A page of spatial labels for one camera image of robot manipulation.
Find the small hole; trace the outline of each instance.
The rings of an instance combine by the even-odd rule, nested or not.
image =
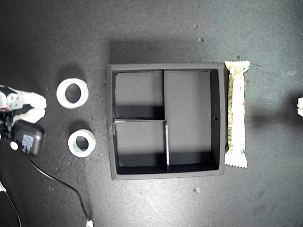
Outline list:
[[[76,143],[77,143],[77,146],[83,151],[85,151],[87,148],[89,148],[89,142],[83,136],[78,136],[76,139]]]
[[[65,91],[66,99],[71,103],[76,103],[81,97],[80,87],[76,84],[71,84]]]

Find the box compartment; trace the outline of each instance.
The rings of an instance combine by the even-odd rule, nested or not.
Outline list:
[[[108,141],[113,179],[222,175],[223,64],[108,67]]]

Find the white tape roll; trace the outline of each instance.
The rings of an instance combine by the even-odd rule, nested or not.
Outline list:
[[[72,84],[76,84],[81,91],[81,96],[76,103],[71,103],[70,101],[68,101],[65,95],[67,88]],[[57,88],[58,102],[63,107],[68,109],[74,109],[84,105],[88,98],[89,98],[89,89],[87,88],[87,84],[85,83],[85,81],[83,81],[82,79],[77,79],[77,78],[65,79],[59,84]]]
[[[77,145],[77,137],[83,136],[87,139],[89,146],[87,149],[83,150],[79,148]],[[75,131],[70,137],[68,138],[68,148],[70,149],[71,153],[77,157],[87,157],[92,153],[96,146],[96,138],[91,131],[86,129],[80,129]]]

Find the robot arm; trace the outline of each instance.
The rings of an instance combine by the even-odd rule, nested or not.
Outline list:
[[[34,92],[15,90],[0,85],[0,109],[17,110],[22,109],[27,104],[31,105],[33,109],[25,114],[16,115],[13,124],[17,120],[36,123],[43,118],[45,116],[45,108],[47,107],[46,99]]]

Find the white object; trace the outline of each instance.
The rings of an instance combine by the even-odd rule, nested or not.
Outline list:
[[[86,227],[94,227],[93,221],[87,221]]]
[[[298,114],[303,117],[303,98],[298,98]]]
[[[6,192],[5,187],[2,185],[1,181],[0,181],[0,192]]]
[[[12,141],[10,143],[10,148],[12,148],[13,150],[18,150],[19,146],[16,142]]]
[[[250,67],[249,61],[225,61],[230,72],[228,82],[228,127],[227,143],[229,149],[225,152],[226,165],[247,168],[245,156],[245,126],[244,126],[244,72]]]
[[[81,96],[76,103],[71,103],[70,101],[68,101],[65,95],[67,88],[72,84],[76,84],[81,91]],[[84,105],[88,100],[88,98],[89,98],[89,89],[85,81],[81,79],[77,79],[77,78],[65,79],[59,84],[57,88],[58,102],[67,109],[74,109]]]
[[[77,137],[83,136],[88,141],[88,148],[81,149],[77,145]],[[92,153],[96,146],[96,138],[94,134],[86,129],[80,129],[75,131],[73,134],[70,135],[68,138],[68,148],[70,149],[71,153],[77,157],[87,157]]]
[[[25,114],[20,114],[14,117],[14,123],[17,120],[24,120],[27,122],[31,122],[31,123],[36,123],[37,121],[39,121],[41,118],[43,118],[45,116],[45,110],[39,110],[39,109],[30,109],[29,111],[27,111]]]
[[[17,110],[22,109],[27,104],[30,104],[33,109],[25,114],[16,115],[14,122],[17,120],[25,120],[31,123],[39,121],[45,116],[46,99],[34,92],[20,91],[0,85],[0,108]]]

